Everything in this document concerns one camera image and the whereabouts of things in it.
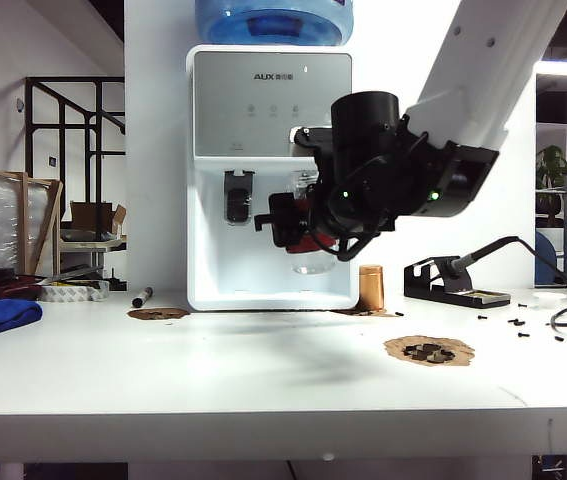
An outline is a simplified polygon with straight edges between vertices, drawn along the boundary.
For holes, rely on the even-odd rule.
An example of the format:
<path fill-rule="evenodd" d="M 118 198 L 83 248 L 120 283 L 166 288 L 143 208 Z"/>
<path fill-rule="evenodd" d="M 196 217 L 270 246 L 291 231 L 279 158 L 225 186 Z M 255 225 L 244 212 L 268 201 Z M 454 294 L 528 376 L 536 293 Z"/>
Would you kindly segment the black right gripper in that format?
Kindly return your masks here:
<path fill-rule="evenodd" d="M 333 220 L 327 201 L 333 188 L 331 153 L 312 149 L 316 173 L 305 189 L 304 199 L 296 199 L 293 193 L 275 193 L 269 196 L 269 212 L 254 217 L 256 231 L 264 225 L 272 226 L 276 247 L 292 248 L 301 244 L 307 235 L 313 241 L 337 241 Z"/>

